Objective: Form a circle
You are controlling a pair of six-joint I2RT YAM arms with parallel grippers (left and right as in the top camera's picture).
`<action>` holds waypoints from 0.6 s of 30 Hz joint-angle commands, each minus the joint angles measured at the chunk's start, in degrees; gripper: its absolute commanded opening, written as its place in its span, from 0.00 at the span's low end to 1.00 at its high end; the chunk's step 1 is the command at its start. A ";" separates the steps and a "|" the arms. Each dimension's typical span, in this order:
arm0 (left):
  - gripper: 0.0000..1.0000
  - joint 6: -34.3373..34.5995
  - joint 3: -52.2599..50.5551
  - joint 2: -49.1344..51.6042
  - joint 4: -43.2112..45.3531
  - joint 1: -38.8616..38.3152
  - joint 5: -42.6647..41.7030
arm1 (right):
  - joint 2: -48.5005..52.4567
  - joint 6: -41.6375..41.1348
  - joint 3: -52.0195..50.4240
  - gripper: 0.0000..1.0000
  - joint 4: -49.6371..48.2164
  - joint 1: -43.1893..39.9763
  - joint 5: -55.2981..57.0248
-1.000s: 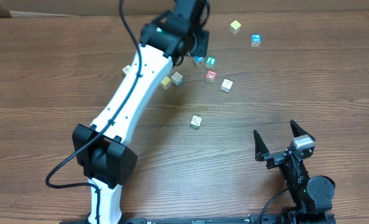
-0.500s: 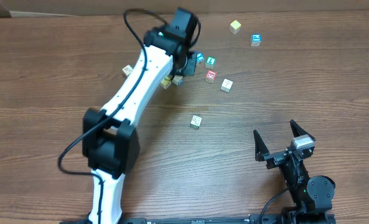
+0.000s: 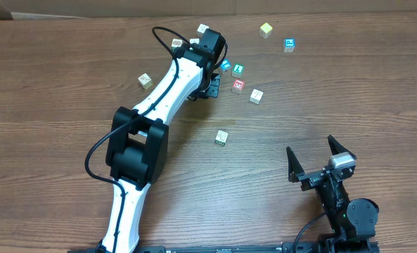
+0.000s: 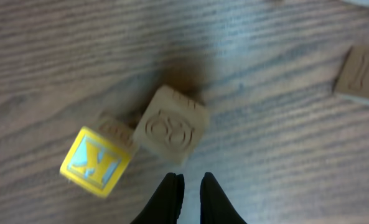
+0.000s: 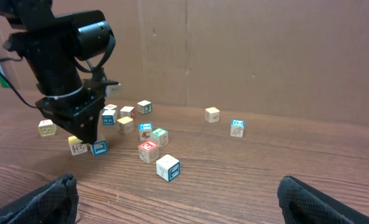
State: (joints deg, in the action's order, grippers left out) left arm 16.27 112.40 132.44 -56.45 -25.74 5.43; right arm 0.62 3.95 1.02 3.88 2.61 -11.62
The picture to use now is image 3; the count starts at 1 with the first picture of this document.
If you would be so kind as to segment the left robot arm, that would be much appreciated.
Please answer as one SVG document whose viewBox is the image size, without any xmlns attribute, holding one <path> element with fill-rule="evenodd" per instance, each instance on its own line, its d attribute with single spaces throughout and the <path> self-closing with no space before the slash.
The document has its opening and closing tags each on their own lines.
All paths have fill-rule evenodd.
<svg viewBox="0 0 417 253">
<path fill-rule="evenodd" d="M 113 185 L 113 205 L 105 237 L 95 252 L 133 252 L 139 243 L 139 223 L 147 192 L 160 177 L 167 159 L 169 123 L 186 99 L 215 98 L 220 76 L 215 71 L 226 57 L 225 38 L 207 29 L 198 43 L 185 40 L 168 50 L 172 62 L 167 74 L 134 108 L 120 107 L 110 132 L 89 151 L 108 143 L 105 163 Z"/>
</svg>

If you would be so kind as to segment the elephant block green side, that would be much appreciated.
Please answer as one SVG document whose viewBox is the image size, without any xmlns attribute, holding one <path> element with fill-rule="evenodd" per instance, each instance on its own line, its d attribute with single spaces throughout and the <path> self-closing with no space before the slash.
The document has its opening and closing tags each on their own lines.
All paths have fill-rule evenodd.
<svg viewBox="0 0 417 253">
<path fill-rule="evenodd" d="M 229 134 L 227 132 L 219 130 L 215 138 L 215 143 L 220 144 L 220 145 L 225 145 L 228 136 Z"/>
</svg>

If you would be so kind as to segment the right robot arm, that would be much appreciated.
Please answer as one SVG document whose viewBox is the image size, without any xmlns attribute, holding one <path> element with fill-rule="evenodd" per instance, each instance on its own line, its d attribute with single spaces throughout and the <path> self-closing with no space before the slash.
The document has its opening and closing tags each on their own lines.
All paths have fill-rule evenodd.
<svg viewBox="0 0 417 253">
<path fill-rule="evenodd" d="M 286 148 L 288 180 L 301 183 L 301 190 L 314 189 L 323 207 L 323 213 L 313 218 L 292 242 L 281 244 L 283 252 L 379 252 L 376 235 L 379 206 L 367 198 L 351 200 L 343 181 L 354 174 L 356 155 L 328 136 L 332 155 L 328 164 L 319 171 L 305 173 L 295 153 Z M 303 233 L 320 218 L 326 217 L 331 233 L 321 234 L 316 242 L 300 242 Z"/>
</svg>

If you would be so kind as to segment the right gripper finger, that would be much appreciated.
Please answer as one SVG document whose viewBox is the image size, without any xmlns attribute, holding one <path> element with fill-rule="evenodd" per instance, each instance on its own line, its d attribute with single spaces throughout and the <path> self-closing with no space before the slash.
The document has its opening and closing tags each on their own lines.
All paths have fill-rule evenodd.
<svg viewBox="0 0 417 253">
<path fill-rule="evenodd" d="M 291 147 L 286 148 L 287 157 L 288 157 L 288 177 L 289 178 L 299 178 L 304 175 L 304 169 L 299 163 L 295 153 Z"/>
<path fill-rule="evenodd" d="M 351 151 L 346 149 L 343 145 L 341 145 L 332 135 L 329 135 L 327 139 L 328 139 L 328 144 L 333 155 L 338 155 L 340 153 L 349 153 L 353 159 L 357 158 L 354 153 L 352 153 Z"/>
</svg>

